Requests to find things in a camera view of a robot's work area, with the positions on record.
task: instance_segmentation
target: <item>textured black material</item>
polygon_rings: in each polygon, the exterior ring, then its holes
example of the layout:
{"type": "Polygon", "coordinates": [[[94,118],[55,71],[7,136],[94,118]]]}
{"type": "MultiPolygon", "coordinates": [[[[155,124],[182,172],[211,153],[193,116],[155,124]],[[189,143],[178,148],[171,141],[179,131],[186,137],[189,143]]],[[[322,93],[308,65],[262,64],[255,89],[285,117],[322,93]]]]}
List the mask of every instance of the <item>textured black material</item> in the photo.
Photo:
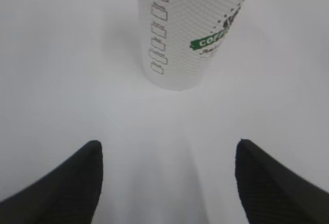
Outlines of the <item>textured black material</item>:
{"type": "Polygon", "coordinates": [[[90,224],[102,180],[101,143],[91,141],[47,176],[0,203],[0,224],[90,224]]]}
{"type": "Polygon", "coordinates": [[[237,146],[235,177],[251,224],[329,224],[329,194],[249,140],[237,146]]]}

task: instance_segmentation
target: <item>paper coffee cup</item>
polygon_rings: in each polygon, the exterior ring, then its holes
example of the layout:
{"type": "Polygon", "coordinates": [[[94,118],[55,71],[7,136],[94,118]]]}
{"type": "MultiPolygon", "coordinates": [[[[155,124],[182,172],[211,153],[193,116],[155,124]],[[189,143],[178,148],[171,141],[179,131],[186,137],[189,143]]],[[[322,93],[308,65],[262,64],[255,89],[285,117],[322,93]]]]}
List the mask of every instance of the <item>paper coffee cup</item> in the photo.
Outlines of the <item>paper coffee cup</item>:
{"type": "Polygon", "coordinates": [[[139,0],[143,67],[156,85],[197,85],[244,0],[139,0]]]}

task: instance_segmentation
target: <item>white floor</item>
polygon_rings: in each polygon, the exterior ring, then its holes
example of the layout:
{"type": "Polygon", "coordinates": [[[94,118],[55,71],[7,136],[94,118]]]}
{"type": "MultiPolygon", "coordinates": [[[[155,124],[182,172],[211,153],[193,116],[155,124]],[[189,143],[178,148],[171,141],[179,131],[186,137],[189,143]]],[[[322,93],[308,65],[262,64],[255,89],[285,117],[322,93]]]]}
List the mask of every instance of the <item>white floor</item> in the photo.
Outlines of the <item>white floor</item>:
{"type": "Polygon", "coordinates": [[[329,191],[328,0],[247,0],[200,86],[139,67],[136,0],[0,0],[0,200],[103,142],[95,224],[241,223],[248,138],[329,191]]]}

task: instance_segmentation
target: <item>green label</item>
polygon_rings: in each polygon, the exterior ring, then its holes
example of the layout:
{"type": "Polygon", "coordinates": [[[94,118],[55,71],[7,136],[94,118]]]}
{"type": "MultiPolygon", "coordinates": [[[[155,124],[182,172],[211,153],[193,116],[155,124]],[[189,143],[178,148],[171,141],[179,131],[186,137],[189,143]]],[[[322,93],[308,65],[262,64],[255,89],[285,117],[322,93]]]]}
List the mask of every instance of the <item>green label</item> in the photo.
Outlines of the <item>green label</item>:
{"type": "Polygon", "coordinates": [[[190,48],[192,48],[193,50],[198,50],[198,49],[207,47],[207,46],[217,42],[221,38],[223,38],[223,36],[225,36],[225,34],[227,33],[228,29],[229,29],[229,26],[213,35],[191,41],[190,48]]]}

